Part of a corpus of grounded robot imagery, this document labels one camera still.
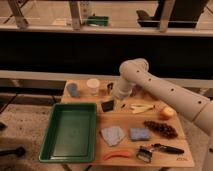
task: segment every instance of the carrot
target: carrot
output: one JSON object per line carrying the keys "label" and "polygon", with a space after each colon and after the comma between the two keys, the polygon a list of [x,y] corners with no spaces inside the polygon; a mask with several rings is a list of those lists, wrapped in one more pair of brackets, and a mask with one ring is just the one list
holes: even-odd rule
{"label": "carrot", "polygon": [[103,159],[108,160],[111,157],[131,157],[132,155],[133,153],[130,150],[111,151],[107,153]]}

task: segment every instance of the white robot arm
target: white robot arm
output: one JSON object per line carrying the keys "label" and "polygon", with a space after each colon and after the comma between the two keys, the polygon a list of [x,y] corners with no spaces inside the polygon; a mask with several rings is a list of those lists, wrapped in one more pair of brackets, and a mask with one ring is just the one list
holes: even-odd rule
{"label": "white robot arm", "polygon": [[148,73],[145,59],[125,61],[120,66],[120,77],[113,87],[114,98],[123,100],[131,94],[137,84],[166,102],[189,121],[210,135],[210,142],[203,171],[213,168],[213,101],[200,94],[172,84]]}

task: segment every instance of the wooden cutting board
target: wooden cutting board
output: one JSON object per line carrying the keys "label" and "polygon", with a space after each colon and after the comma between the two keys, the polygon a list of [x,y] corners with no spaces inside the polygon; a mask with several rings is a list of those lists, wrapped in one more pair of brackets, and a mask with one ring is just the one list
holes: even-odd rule
{"label": "wooden cutting board", "polygon": [[[179,114],[176,114],[172,119],[168,121],[159,120],[159,110],[164,106],[168,106],[166,103],[155,98],[149,92],[140,91],[134,97],[128,97],[122,104],[125,104],[123,108],[117,108],[116,110],[103,112],[101,108],[101,102],[110,99],[110,94],[107,92],[107,84],[111,81],[101,80],[99,94],[93,96],[90,94],[89,88],[86,85],[86,80],[68,80],[64,93],[62,96],[61,103],[72,103],[72,102],[94,102],[97,104],[97,132],[96,132],[96,157],[91,165],[111,165],[111,166],[140,166],[140,167],[194,167],[194,161],[186,141],[182,125],[178,118]],[[69,95],[66,86],[69,83],[76,83],[78,86],[79,97],[73,98]],[[153,104],[155,108],[140,114],[133,114],[130,105],[132,103],[145,103]],[[152,120],[161,123],[167,123],[172,125],[177,133],[178,137],[175,139],[166,139],[160,135],[151,131],[150,141],[137,141],[132,142],[129,138],[129,129],[132,127],[144,127],[143,122],[145,120]],[[125,138],[115,147],[109,147],[103,140],[100,134],[102,128],[110,126],[120,126],[125,132]],[[162,152],[154,152],[152,162],[147,164],[136,157],[139,147],[148,146],[154,143],[161,143],[163,145],[174,146],[183,149],[185,152],[181,155],[172,155]],[[103,156],[116,150],[130,149],[133,151],[134,156],[131,158],[115,157],[104,161]]]}

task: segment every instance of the green tray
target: green tray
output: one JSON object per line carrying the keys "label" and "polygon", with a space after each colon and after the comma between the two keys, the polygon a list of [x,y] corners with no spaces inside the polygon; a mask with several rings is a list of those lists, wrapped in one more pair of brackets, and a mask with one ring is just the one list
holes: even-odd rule
{"label": "green tray", "polygon": [[96,104],[55,104],[39,161],[44,163],[83,163],[95,158]]}

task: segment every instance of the sponge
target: sponge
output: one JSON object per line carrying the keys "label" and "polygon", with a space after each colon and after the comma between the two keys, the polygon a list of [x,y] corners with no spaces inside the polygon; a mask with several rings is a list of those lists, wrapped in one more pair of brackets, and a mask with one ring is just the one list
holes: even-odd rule
{"label": "sponge", "polygon": [[132,141],[148,141],[150,133],[147,128],[130,128],[130,138]]}

